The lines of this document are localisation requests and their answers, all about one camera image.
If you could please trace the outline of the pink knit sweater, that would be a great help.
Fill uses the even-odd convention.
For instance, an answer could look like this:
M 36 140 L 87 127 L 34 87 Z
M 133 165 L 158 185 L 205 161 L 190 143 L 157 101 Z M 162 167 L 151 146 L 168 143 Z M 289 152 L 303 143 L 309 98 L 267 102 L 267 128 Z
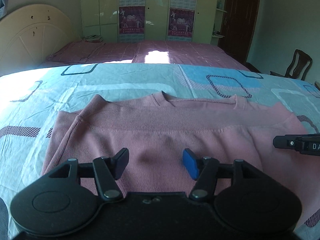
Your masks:
M 273 139 L 305 133 L 281 103 L 267 107 L 236 95 L 179 99 L 164 92 L 108 102 L 96 95 L 82 110 L 58 113 L 42 173 L 70 158 L 89 163 L 127 148 L 122 192 L 190 192 L 193 181 L 182 164 L 188 148 L 224 164 L 243 159 L 271 176 L 302 202 L 302 224 L 319 210 L 319 157 L 276 149 Z

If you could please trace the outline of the dark wooden chair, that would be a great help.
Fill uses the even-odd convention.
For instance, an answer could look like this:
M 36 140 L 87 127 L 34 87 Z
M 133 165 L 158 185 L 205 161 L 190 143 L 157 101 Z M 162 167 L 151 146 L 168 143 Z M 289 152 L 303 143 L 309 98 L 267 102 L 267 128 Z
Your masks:
M 312 58 L 302 50 L 296 49 L 292 61 L 284 75 L 270 71 L 270 75 L 305 81 L 306 75 L 312 66 Z

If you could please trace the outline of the light blue patterned bedsheet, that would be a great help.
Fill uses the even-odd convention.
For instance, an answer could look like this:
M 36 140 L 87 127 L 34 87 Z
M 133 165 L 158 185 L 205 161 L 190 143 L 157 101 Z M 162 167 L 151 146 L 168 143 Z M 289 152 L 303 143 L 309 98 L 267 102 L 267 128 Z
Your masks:
M 82 109 L 95 94 L 121 101 L 158 91 L 188 99 L 237 95 L 265 106 L 281 102 L 308 133 L 319 132 L 315 86 L 245 70 L 96 63 L 5 75 L 1 77 L 1 239 L 17 235 L 9 204 L 18 191 L 39 178 L 58 111 Z

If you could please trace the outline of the pink plaid far bedsheet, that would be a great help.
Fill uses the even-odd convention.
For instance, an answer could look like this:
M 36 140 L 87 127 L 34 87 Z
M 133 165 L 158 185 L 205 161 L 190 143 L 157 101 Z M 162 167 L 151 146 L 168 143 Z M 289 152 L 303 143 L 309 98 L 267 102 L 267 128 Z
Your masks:
M 248 68 L 217 46 L 180 41 L 72 42 L 49 55 L 41 66 L 89 63 L 186 64 L 248 71 Z

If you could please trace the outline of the stack of items by headboard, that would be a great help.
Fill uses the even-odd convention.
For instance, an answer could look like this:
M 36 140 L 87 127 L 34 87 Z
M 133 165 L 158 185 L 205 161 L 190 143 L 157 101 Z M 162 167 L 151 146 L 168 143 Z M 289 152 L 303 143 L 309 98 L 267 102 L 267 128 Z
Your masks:
M 100 35 L 89 35 L 85 36 L 81 39 L 82 42 L 92 42 L 92 43 L 99 43 L 103 42 L 103 37 Z

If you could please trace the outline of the dark brown door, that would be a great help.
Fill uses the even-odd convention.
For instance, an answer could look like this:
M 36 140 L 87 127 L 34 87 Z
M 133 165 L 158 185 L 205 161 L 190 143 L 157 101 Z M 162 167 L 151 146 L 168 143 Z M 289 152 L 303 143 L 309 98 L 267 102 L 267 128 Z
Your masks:
M 218 46 L 236 61 L 245 64 L 251 47 L 260 0 L 225 0 L 223 38 Z

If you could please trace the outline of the lower right magenta poster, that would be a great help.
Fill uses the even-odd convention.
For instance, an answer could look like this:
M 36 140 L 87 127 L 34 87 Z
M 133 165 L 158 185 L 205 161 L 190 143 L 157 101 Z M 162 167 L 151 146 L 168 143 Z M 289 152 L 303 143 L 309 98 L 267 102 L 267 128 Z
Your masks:
M 194 27 L 194 10 L 170 8 L 168 38 L 191 40 Z

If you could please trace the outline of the magenta poster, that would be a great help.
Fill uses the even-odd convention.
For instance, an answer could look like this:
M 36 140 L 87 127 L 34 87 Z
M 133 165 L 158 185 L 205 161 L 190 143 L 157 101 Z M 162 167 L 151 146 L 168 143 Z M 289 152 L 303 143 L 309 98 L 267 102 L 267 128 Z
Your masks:
M 145 7 L 130 6 L 119 8 L 119 33 L 143 34 L 145 23 Z
M 168 38 L 191 40 L 194 27 L 194 10 L 170 8 Z

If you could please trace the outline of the lower left magenta poster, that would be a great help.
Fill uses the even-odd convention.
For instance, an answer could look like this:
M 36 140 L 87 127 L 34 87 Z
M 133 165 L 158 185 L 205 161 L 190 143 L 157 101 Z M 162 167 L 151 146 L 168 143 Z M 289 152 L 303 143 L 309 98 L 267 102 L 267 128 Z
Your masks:
M 143 34 L 145 23 L 145 7 L 130 6 L 119 8 L 119 33 Z

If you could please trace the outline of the cream arched headboard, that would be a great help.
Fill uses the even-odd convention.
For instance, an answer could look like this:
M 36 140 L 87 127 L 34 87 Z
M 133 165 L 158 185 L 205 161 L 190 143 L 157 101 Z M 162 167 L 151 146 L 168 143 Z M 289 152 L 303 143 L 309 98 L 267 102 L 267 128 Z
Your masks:
M 38 68 L 49 55 L 80 41 L 71 20 L 46 4 L 21 7 L 1 19 L 1 76 Z

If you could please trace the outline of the pale green wardrobe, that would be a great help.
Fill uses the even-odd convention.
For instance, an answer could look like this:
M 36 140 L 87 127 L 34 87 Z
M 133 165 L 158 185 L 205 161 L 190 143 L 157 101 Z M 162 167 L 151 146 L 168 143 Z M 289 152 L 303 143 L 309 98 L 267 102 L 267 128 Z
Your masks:
M 119 8 L 145 7 L 143 34 L 119 33 Z M 194 10 L 191 40 L 168 38 L 170 8 Z M 153 41 L 193 41 L 210 43 L 216 13 L 216 0 L 81 0 L 82 26 L 85 36 L 100 35 L 109 43 Z

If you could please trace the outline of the corner shelf unit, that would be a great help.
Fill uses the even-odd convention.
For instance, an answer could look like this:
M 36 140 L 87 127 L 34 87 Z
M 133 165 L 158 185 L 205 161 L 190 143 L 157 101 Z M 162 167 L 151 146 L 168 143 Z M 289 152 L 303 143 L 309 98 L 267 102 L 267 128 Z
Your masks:
M 218 44 L 219 40 L 224 38 L 222 34 L 222 21 L 224 15 L 227 13 L 225 10 L 226 0 L 216 0 L 216 13 L 213 26 L 212 44 Z

